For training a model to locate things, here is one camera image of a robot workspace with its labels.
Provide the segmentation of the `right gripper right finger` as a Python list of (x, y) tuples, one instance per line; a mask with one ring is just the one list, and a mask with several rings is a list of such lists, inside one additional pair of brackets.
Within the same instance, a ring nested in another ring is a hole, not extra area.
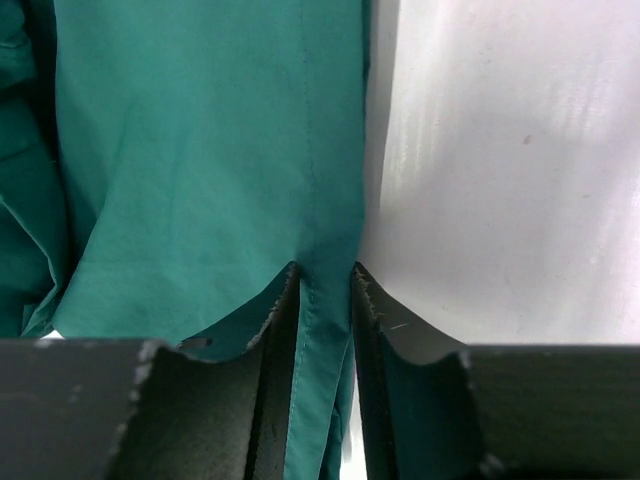
[(465, 344), (351, 277), (372, 479), (635, 479), (635, 345)]

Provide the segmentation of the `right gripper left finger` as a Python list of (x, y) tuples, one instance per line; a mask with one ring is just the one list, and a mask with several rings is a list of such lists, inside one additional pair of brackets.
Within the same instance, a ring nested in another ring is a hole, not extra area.
[(300, 302), (295, 264), (176, 347), (5, 340), (5, 479), (279, 479)]

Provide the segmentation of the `teal green shorts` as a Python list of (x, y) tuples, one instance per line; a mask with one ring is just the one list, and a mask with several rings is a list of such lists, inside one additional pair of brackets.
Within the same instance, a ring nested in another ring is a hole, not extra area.
[(5, 1), (1, 334), (157, 337), (301, 271), (288, 479), (336, 479), (367, 1)]

